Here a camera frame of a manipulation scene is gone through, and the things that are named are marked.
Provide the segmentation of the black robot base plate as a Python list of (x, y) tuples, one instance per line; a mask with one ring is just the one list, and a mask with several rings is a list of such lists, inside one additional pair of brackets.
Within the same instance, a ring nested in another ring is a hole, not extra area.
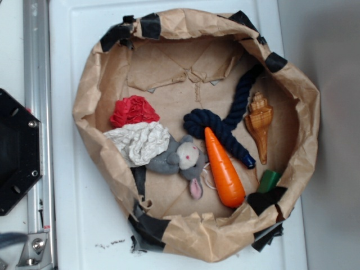
[(42, 176), (40, 121), (1, 89), (1, 216)]

